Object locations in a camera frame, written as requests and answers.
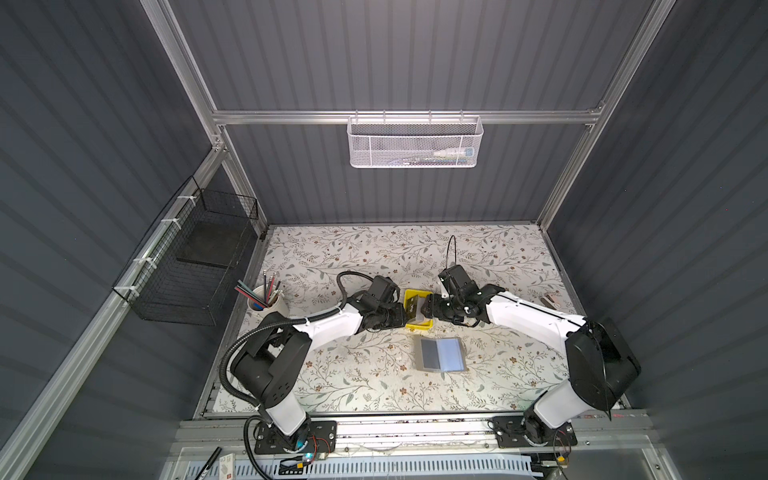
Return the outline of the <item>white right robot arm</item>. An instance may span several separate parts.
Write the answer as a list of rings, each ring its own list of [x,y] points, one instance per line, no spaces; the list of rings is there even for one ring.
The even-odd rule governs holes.
[[[541,394],[524,412],[526,436],[540,444],[578,415],[610,411],[642,368],[615,323],[537,305],[505,288],[472,280],[454,265],[438,274],[443,291],[428,295],[420,308],[428,319],[475,328],[508,328],[560,354],[568,376]]]

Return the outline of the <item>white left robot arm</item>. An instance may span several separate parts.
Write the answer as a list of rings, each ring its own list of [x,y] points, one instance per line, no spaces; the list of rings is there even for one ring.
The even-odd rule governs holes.
[[[336,277],[339,304],[305,317],[275,311],[235,340],[219,364],[222,388],[255,407],[269,426],[296,442],[310,420],[294,394],[308,354],[362,332],[406,324],[401,289],[389,277],[343,271]]]

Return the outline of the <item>black VIP card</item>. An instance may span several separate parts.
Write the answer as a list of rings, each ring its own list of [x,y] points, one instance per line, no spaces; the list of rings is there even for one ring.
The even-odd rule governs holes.
[[[427,371],[439,371],[441,369],[441,362],[438,342],[434,339],[421,338],[419,340],[419,347],[423,369]]]

